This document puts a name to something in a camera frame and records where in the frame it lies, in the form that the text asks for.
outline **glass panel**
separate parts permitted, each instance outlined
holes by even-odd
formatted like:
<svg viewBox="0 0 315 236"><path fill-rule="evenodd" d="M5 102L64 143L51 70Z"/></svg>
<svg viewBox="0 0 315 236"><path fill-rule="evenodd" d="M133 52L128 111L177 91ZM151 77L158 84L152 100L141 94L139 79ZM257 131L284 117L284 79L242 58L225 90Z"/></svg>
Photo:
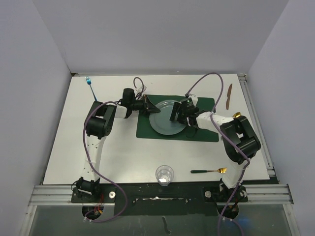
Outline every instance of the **glass panel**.
<svg viewBox="0 0 315 236"><path fill-rule="evenodd" d="M236 221L247 236L291 236L282 205L240 205ZM105 219L113 215L114 207L107 206ZM83 222L81 206L38 206L31 236L216 236L217 216L191 214L183 216L122 216L109 223ZM222 236L240 236L232 222L222 222Z"/></svg>

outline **white tabletop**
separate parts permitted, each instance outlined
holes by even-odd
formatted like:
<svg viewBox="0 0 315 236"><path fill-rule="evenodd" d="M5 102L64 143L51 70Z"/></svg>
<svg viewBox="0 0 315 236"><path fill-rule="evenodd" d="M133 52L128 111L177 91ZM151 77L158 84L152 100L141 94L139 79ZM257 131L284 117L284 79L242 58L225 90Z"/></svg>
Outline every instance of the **white tabletop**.
<svg viewBox="0 0 315 236"><path fill-rule="evenodd" d="M224 91L217 106L217 113L230 117L241 112L250 122L237 75L222 75ZM101 102L118 101L124 88L133 88L135 76L90 77L97 99ZM146 94L181 95L198 80L200 75L140 76L147 87ZM233 84L230 106L225 108L227 89ZM217 99L220 79L211 75L203 79L191 93L199 97ZM94 101L85 77L73 77L65 101L62 117L50 155L44 184L72 184L79 179L84 165L82 143L84 119ZM171 166L173 181L215 181L219 173L191 174L190 170L216 170L225 167L228 156L223 141L217 143L136 138L138 112L128 119L116 118L111 134L107 137L100 163L100 172L117 183L156 182L155 171L161 165ZM252 159L244 179L269 179L262 152Z"/></svg>

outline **gold fork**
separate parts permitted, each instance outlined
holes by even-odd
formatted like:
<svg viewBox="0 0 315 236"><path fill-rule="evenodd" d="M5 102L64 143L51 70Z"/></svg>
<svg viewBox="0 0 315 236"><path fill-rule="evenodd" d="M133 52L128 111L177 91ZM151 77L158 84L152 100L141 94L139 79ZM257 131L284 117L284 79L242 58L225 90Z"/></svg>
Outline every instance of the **gold fork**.
<svg viewBox="0 0 315 236"><path fill-rule="evenodd" d="M216 171L207 171L207 170L192 170L190 173L196 174L196 173L207 173L207 172L218 172L220 174L223 174L226 172L226 168L219 168Z"/></svg>

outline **screw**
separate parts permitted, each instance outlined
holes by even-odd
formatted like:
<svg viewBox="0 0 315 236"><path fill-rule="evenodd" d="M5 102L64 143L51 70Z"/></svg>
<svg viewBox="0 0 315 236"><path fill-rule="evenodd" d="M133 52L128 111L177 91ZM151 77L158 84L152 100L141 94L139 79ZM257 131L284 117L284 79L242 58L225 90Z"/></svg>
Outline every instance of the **screw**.
<svg viewBox="0 0 315 236"><path fill-rule="evenodd" d="M237 113L235 113L234 115L233 115L233 118L238 118L238 117L240 117L242 114L240 113L240 112L237 112Z"/></svg>
<svg viewBox="0 0 315 236"><path fill-rule="evenodd" d="M116 193L113 192L113 191L111 191L111 192L108 194L108 196L109 196L110 199L113 199L113 198L115 198Z"/></svg>
<svg viewBox="0 0 315 236"><path fill-rule="evenodd" d="M210 191L206 191L205 192L205 196L206 196L206 198L210 198L211 197L211 192Z"/></svg>

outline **gray plate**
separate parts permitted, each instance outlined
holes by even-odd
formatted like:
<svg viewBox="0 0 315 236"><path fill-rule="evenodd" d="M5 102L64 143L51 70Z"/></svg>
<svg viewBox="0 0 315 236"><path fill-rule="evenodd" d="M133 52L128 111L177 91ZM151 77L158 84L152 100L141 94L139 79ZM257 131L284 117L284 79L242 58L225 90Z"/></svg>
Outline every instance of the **gray plate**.
<svg viewBox="0 0 315 236"><path fill-rule="evenodd" d="M161 110L160 113L151 113L149 120L151 127L160 134L173 135L178 134L185 129L184 124L179 124L177 121L170 121L175 100L165 100L156 104L156 107Z"/></svg>

